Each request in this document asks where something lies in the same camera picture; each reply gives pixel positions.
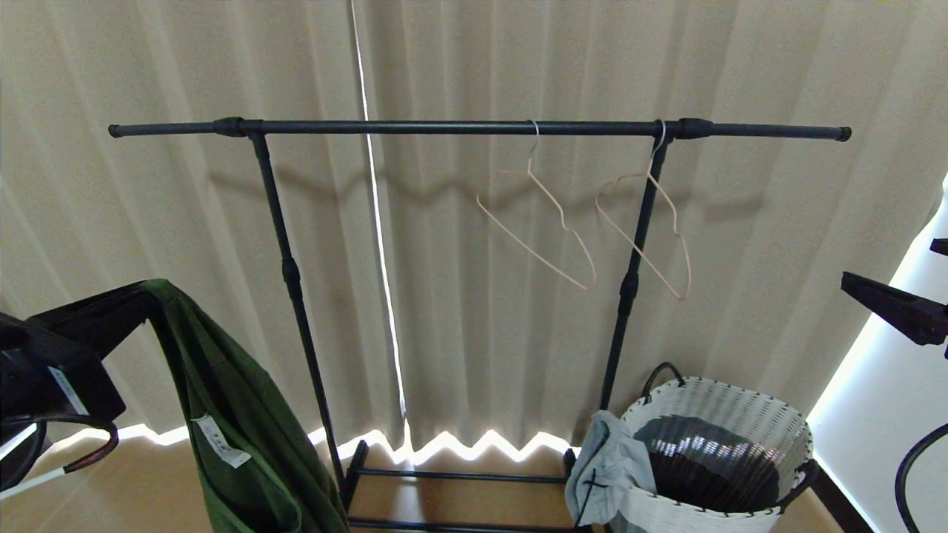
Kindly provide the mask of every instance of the wire hanger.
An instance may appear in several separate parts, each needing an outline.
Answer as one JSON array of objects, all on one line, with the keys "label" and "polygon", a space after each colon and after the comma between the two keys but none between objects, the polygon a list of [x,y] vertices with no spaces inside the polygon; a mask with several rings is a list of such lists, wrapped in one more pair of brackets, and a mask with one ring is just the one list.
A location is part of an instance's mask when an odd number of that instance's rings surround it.
[{"label": "wire hanger", "polygon": [[[629,244],[632,245],[632,249],[634,249],[635,251],[639,253],[642,259],[645,260],[648,267],[651,268],[653,272],[655,272],[655,274],[659,277],[659,279],[662,280],[662,283],[664,283],[665,286],[668,287],[668,290],[670,290],[671,293],[675,295],[675,298],[678,299],[679,301],[684,301],[684,299],[687,298],[688,294],[691,292],[691,259],[688,257],[688,244],[685,243],[684,236],[682,236],[682,234],[678,231],[678,210],[675,209],[674,202],[671,201],[671,198],[668,197],[668,194],[665,193],[665,190],[662,189],[662,186],[658,184],[658,180],[656,180],[655,177],[652,176],[651,174],[652,163],[654,163],[655,161],[655,154],[659,151],[659,148],[661,148],[665,144],[665,121],[661,120],[661,123],[662,123],[662,137],[659,139],[658,144],[656,144],[655,148],[652,150],[651,157],[648,159],[647,170],[644,173],[640,173],[640,174],[620,175],[619,177],[615,178],[613,181],[603,184],[603,186],[599,188],[599,192],[595,196],[595,208],[597,211],[599,211],[600,214],[602,214],[602,216],[606,219],[606,221],[609,222],[610,225],[612,225],[612,227],[615,228],[615,230],[619,232],[620,235],[622,235],[623,237],[626,238],[627,241],[629,241]],[[612,185],[612,188],[615,189],[616,187],[619,186],[619,182],[621,182],[623,179],[626,179],[627,177],[647,177],[652,182],[652,185],[654,185],[655,188],[658,189],[658,192],[662,194],[662,196],[665,198],[665,201],[668,202],[668,205],[671,207],[671,214],[672,214],[671,230],[682,241],[682,251],[684,252],[684,265],[687,267],[687,270],[688,270],[688,285],[684,288],[684,294],[679,294],[678,291],[675,290],[675,287],[671,286],[671,284],[668,282],[665,276],[662,275],[662,272],[659,272],[658,268],[656,268],[655,265],[653,265],[652,262],[649,261],[648,257],[645,255],[642,249],[635,246],[635,242],[624,231],[622,231],[622,229],[620,229],[619,226],[615,224],[615,222],[612,222],[612,219],[599,206],[599,196],[602,195],[603,190],[609,187],[610,185]]]},{"label": "wire hanger", "polygon": [[[559,225],[563,228],[563,231],[566,231],[566,232],[568,232],[568,233],[572,233],[572,234],[573,234],[573,237],[575,237],[576,241],[577,241],[577,242],[579,243],[579,245],[583,248],[583,253],[586,254],[586,261],[589,262],[589,264],[590,264],[590,270],[592,270],[592,282],[591,282],[589,285],[583,285],[583,284],[581,284],[581,283],[578,282],[576,279],[574,279],[572,276],[570,276],[570,275],[567,274],[566,272],[560,270],[559,268],[557,268],[556,266],[554,266],[552,263],[550,263],[549,261],[547,261],[543,256],[541,256],[540,254],[536,253],[536,252],[535,252],[532,248],[530,248],[526,243],[524,243],[523,241],[521,241],[520,238],[519,238],[517,235],[515,235],[513,231],[509,230],[500,220],[498,220],[498,218],[497,218],[496,216],[494,216],[494,214],[493,214],[492,212],[488,211],[487,208],[483,206],[483,204],[481,203],[481,194],[480,194],[480,193],[477,193],[477,196],[476,196],[476,197],[477,197],[477,205],[478,205],[478,207],[481,208],[481,210],[482,210],[483,212],[485,212],[485,213],[487,214],[487,216],[490,217],[491,220],[493,220],[494,222],[496,222],[497,225],[501,227],[501,230],[503,230],[505,233],[507,233],[508,235],[510,235],[515,241],[517,241],[517,244],[519,244],[519,245],[521,245],[522,247],[524,247],[527,251],[529,251],[531,254],[533,254],[534,257],[536,257],[537,259],[539,259],[544,265],[546,265],[547,267],[551,268],[554,272],[556,272],[557,274],[559,274],[560,276],[562,276],[563,278],[565,278],[568,282],[572,283],[573,285],[576,285],[576,286],[578,286],[579,288],[581,288],[581,289],[583,289],[583,290],[590,290],[591,288],[593,288],[593,287],[595,286],[595,282],[596,282],[595,264],[593,263],[593,258],[592,258],[592,256],[590,255],[589,251],[586,249],[586,244],[583,242],[582,237],[579,236],[579,233],[575,232],[574,230],[571,230],[570,228],[568,228],[568,227],[566,226],[566,215],[563,213],[563,208],[562,208],[562,206],[559,205],[559,202],[556,201],[556,198],[553,196],[553,194],[550,193],[550,191],[547,190],[547,188],[544,187],[542,183],[540,183],[539,179],[537,179],[537,177],[536,177],[536,176],[534,175],[534,173],[533,173],[533,156],[534,156],[534,151],[537,149],[537,145],[539,144],[539,126],[538,126],[537,123],[536,123],[535,121],[533,121],[533,120],[530,120],[530,122],[533,123],[534,128],[537,129],[537,135],[534,137],[534,145],[533,145],[532,148],[530,148],[530,152],[529,152],[528,155],[527,155],[527,175],[530,177],[530,179],[533,180],[534,183],[537,184],[538,187],[540,187],[540,189],[546,194],[546,196],[547,196],[548,198],[550,198],[550,201],[553,202],[553,205],[556,206],[556,209],[559,211]],[[500,171],[500,172],[498,172],[497,174],[498,174],[498,175],[499,175],[499,174],[511,175],[511,174],[517,174],[517,173],[511,173],[511,172],[508,172],[508,171]],[[493,175],[491,175],[490,177],[487,178],[487,184],[488,184],[488,186],[490,185],[490,182],[493,181],[494,179],[495,179],[495,176],[493,176]]]}]

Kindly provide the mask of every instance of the gray cloth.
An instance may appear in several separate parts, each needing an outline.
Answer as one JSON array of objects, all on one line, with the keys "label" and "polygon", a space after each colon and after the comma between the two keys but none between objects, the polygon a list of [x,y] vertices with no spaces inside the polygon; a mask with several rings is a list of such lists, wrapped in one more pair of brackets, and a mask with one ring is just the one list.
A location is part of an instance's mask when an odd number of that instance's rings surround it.
[{"label": "gray cloth", "polygon": [[632,487],[655,492],[646,445],[635,440],[622,420],[600,411],[592,416],[582,451],[566,482],[570,516],[578,525],[611,523],[616,533],[640,531],[628,523],[632,517],[619,512]]}]

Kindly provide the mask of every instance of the clothes rack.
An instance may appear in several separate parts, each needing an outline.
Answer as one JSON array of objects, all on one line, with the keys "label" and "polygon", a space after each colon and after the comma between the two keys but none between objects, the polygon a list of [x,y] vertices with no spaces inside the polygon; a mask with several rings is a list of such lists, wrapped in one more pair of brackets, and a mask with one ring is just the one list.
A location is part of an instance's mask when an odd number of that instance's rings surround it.
[{"label": "clothes rack", "polygon": [[[498,136],[637,136],[654,138],[654,158],[652,175],[657,181],[665,163],[668,145],[674,139],[694,139],[708,137],[764,137],[764,138],[811,138],[846,141],[851,136],[848,127],[789,126],[772,124],[717,124],[704,119],[679,119],[653,122],[627,121],[457,121],[457,120],[256,120],[230,117],[213,122],[187,122],[163,124],[110,125],[109,134],[114,138],[136,136],[217,134],[234,138],[249,138],[260,165],[264,180],[266,199],[273,226],[277,233],[277,243],[283,261],[283,280],[293,304],[297,326],[300,329],[303,354],[309,367],[310,378],[316,393],[319,415],[326,430],[329,453],[339,484],[339,494],[346,509],[356,494],[359,477],[363,475],[396,476],[414,478],[460,479],[494,482],[541,483],[565,485],[567,476],[510,475],[465,472],[438,472],[393,469],[368,469],[365,460],[369,446],[365,441],[358,444],[347,471],[343,471],[339,460],[336,437],[333,433],[329,404],[319,373],[316,349],[303,305],[300,269],[293,258],[283,210],[277,193],[273,167],[266,144],[267,135],[307,134],[307,135],[498,135]],[[644,249],[648,224],[655,204],[655,185],[648,181],[642,197],[635,229],[634,242]],[[638,292],[639,264],[641,256],[635,250],[629,257],[629,269],[619,285],[619,306],[612,334],[612,342],[606,372],[603,376],[602,394],[599,409],[607,410],[612,394],[612,385],[622,354],[622,343],[629,322],[632,303]],[[567,474],[572,470],[575,456],[567,450],[564,466]],[[571,531],[570,527],[536,527],[521,525],[493,524],[433,524],[411,523],[388,520],[360,519],[350,517],[352,527],[374,529],[402,529],[415,531],[446,531],[451,533],[541,533]]]}]

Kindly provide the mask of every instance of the black basket handle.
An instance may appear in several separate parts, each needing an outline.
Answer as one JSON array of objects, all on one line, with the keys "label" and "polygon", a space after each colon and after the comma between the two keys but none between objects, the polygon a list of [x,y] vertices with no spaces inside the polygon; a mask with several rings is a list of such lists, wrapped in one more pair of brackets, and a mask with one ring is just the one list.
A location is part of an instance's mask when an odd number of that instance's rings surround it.
[{"label": "black basket handle", "polygon": [[666,368],[675,373],[675,377],[678,379],[678,386],[684,386],[684,378],[682,377],[682,373],[679,372],[677,368],[675,368],[675,365],[665,361],[664,363],[655,367],[655,370],[652,371],[651,376],[649,376],[646,380],[646,386],[642,387],[642,397],[646,399],[645,403],[649,403],[651,401],[652,383],[655,382],[655,378],[658,377],[659,373],[661,373]]},{"label": "black basket handle", "polygon": [[814,459],[811,459],[801,465],[796,471],[803,472],[805,474],[804,478],[796,487],[792,488],[782,500],[776,503],[780,506],[780,514],[783,514],[784,511],[787,510],[787,506],[816,481],[816,476],[820,473],[820,466]]}]

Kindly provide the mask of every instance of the curtain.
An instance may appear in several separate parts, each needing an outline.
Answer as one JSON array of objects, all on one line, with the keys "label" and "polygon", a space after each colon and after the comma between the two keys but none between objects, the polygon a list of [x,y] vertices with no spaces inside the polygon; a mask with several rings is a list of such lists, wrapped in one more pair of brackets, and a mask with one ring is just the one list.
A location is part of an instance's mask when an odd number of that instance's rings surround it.
[{"label": "curtain", "polygon": [[[359,119],[344,2],[4,5],[2,294],[19,317],[165,277],[321,426],[249,141],[112,139],[110,123]],[[364,138],[270,139],[339,437],[403,423]],[[120,426],[184,424],[150,328],[105,360]]]},{"label": "curtain", "polygon": [[[808,411],[865,310],[844,269],[884,279],[933,212],[948,169],[948,6],[735,2],[62,2],[4,5],[0,304],[25,317],[166,277],[257,357],[303,426],[319,417],[246,140],[111,139],[109,123],[696,117],[848,125],[846,143],[675,141],[662,182],[689,245],[678,303],[643,266],[611,408],[672,360]],[[542,138],[541,182],[595,260],[522,175],[532,138],[274,136],[319,362],[344,442],[395,446],[402,368],[416,447],[494,429],[578,444],[598,405],[629,245],[599,186],[647,166],[648,138]],[[604,209],[634,231],[644,182]],[[684,283],[659,199],[647,256]],[[394,337],[381,268],[392,290]],[[144,328],[106,360],[122,425],[182,424]]]},{"label": "curtain", "polygon": [[[611,397],[671,360],[806,412],[866,320],[842,270],[890,275],[948,168],[946,6],[938,2],[386,2],[357,0],[371,119],[652,120],[848,125],[847,143],[677,141],[663,183],[694,288],[678,303],[643,265]],[[643,172],[650,138],[373,137],[408,418],[416,442],[495,429],[574,443],[597,408],[629,245],[599,186]],[[644,181],[604,201],[632,233]],[[684,286],[659,198],[646,253]]]}]

